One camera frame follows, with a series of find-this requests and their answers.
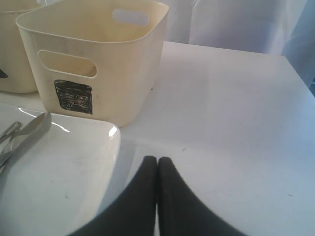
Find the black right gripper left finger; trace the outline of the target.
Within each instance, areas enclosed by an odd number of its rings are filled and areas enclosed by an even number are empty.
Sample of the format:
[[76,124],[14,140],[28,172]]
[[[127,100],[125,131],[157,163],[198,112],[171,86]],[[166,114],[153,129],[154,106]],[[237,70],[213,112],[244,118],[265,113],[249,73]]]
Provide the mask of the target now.
[[152,236],[156,222],[157,159],[145,156],[117,199],[73,236]]

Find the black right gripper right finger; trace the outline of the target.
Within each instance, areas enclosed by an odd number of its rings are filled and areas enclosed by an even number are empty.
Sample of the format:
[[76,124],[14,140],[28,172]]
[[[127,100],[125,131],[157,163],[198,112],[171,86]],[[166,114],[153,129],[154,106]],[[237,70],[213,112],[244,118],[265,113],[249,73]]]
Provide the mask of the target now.
[[169,157],[158,161],[157,213],[161,236],[243,236],[207,208]]

